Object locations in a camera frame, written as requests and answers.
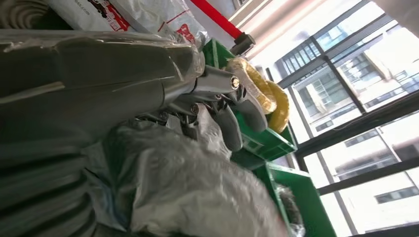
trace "red pole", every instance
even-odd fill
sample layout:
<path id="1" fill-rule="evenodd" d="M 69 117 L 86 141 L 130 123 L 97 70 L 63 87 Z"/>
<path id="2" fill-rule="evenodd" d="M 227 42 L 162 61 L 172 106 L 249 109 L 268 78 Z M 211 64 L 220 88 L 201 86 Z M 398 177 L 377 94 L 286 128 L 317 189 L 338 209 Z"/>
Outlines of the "red pole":
<path id="1" fill-rule="evenodd" d="M 197 6 L 202 12 L 209 16 L 217 25 L 219 25 L 225 32 L 231 37 L 237 39 L 242 32 L 237 29 L 231 22 L 229 22 L 221 13 L 217 11 L 211 4 L 206 0 L 191 0 L 195 6 Z"/>

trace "screw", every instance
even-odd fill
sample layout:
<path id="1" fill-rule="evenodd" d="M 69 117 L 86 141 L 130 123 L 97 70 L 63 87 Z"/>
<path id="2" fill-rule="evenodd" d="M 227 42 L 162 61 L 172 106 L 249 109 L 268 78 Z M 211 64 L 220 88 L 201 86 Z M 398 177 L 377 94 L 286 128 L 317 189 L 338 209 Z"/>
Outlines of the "screw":
<path id="1" fill-rule="evenodd" d="M 199 112 L 199 107 L 198 107 L 198 105 L 197 105 L 197 104 L 193 104 L 193 105 L 191 106 L 191 112 L 192 112 L 193 114 L 195 114 L 195 115 L 197 115 L 197 114 L 198 114 L 198 112 Z"/>
<path id="2" fill-rule="evenodd" d="M 163 121 L 167 121 L 169 118 L 169 115 L 167 114 L 167 112 L 161 112 L 160 113 L 160 119 Z"/>
<path id="3" fill-rule="evenodd" d="M 237 77 L 231 77 L 231 88 L 237 90 L 240 86 L 240 80 Z"/>

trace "green plastic crate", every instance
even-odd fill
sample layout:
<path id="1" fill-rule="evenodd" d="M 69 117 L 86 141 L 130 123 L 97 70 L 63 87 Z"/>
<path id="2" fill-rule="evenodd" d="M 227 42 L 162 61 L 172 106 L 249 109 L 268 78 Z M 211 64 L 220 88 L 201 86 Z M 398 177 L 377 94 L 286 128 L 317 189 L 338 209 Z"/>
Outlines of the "green plastic crate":
<path id="1" fill-rule="evenodd" d="M 317 189 L 308 173 L 265 162 L 245 150 L 233 153 L 231 160 L 250 170 L 264 183 L 289 231 L 290 223 L 285 207 L 275 191 L 276 184 L 286 186 L 293 192 L 295 203 L 300 210 L 306 228 L 306 237 L 336 237 Z"/>
<path id="2" fill-rule="evenodd" d="M 293 192 L 295 203 L 303 218 L 306 229 L 305 236 L 336 237 L 335 230 L 320 200 L 319 193 L 308 173 L 272 163 L 267 163 L 266 169 L 271 181 L 287 186 Z"/>
<path id="3" fill-rule="evenodd" d="M 203 52 L 205 63 L 216 68 L 227 66 L 228 59 L 235 58 L 228 49 L 214 39 L 205 45 Z M 295 142 L 288 127 L 281 134 L 270 128 L 256 133 L 246 126 L 240 114 L 236 114 L 236 118 L 242 132 L 243 146 L 252 154 L 272 161 L 295 151 Z"/>

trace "glass pane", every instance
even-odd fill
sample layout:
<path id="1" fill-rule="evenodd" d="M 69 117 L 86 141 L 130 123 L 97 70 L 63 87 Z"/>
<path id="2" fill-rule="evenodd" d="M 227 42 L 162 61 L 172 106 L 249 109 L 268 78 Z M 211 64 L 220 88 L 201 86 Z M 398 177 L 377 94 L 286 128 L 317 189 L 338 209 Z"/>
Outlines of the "glass pane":
<path id="1" fill-rule="evenodd" d="M 419 158 L 419 111 L 381 126 L 383 137 L 401 161 Z"/>
<path id="2" fill-rule="evenodd" d="M 418 177 L 415 168 L 339 191 L 357 231 L 364 234 L 419 222 Z"/>
<path id="3" fill-rule="evenodd" d="M 361 115 L 329 67 L 310 74 L 293 90 L 314 136 Z"/>
<path id="4" fill-rule="evenodd" d="M 383 14 L 381 8 L 370 2 L 316 40 L 326 51 Z"/>
<path id="5" fill-rule="evenodd" d="M 311 157 L 305 158 L 317 188 L 398 162 L 375 129 L 326 148 L 320 153 L 322 157 L 318 158 L 323 159 L 323 166 L 319 167 L 310 160 Z M 326 177 L 329 175 L 327 183 L 319 172 Z"/>
<path id="6" fill-rule="evenodd" d="M 309 139 L 308 133 L 304 128 L 301 117 L 298 115 L 298 110 L 291 99 L 290 93 L 288 90 L 284 90 L 288 98 L 290 98 L 290 124 L 293 127 L 294 136 L 297 140 L 297 143 L 303 143 Z"/>
<path id="7" fill-rule="evenodd" d="M 323 206 L 327 212 L 330 222 L 332 223 L 333 229 L 338 237 L 351 236 L 352 233 L 349 229 L 348 223 L 342 213 L 342 210 L 337 202 L 335 194 L 327 194 L 320 197 Z"/>
<path id="8" fill-rule="evenodd" d="M 419 45 L 419 39 L 394 21 L 378 31 L 384 35 L 357 43 L 335 62 L 367 111 L 419 89 L 419 47 L 406 47 Z"/>

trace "white bag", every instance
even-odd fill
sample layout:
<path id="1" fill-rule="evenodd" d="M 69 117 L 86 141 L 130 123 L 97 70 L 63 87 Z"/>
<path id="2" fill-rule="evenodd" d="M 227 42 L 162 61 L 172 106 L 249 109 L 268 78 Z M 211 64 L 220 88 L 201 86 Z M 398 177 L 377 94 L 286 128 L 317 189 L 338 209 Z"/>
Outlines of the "white bag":
<path id="1" fill-rule="evenodd" d="M 146 28 L 153 34 L 178 38 L 181 34 L 198 48 L 209 40 L 206 30 L 194 18 L 183 0 L 110 0 L 136 29 Z"/>
<path id="2" fill-rule="evenodd" d="M 107 0 L 48 0 L 48 5 L 75 30 L 136 31 Z"/>

